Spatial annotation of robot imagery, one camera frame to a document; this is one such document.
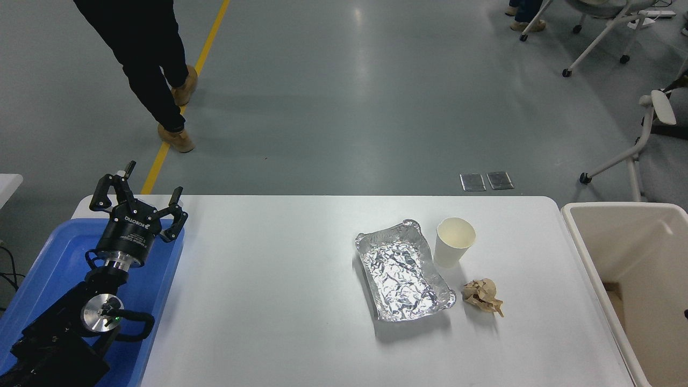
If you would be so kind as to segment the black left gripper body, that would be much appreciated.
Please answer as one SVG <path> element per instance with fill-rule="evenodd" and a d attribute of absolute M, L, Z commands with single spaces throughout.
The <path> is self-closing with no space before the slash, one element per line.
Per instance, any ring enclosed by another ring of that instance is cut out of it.
<path fill-rule="evenodd" d="M 114 206 L 110 220 L 96 245 L 99 260 L 114 260 L 116 255 L 130 257 L 133 267 L 145 266 L 155 237 L 162 231 L 159 219 L 153 219 L 157 208 L 135 200 L 133 206 Z"/>

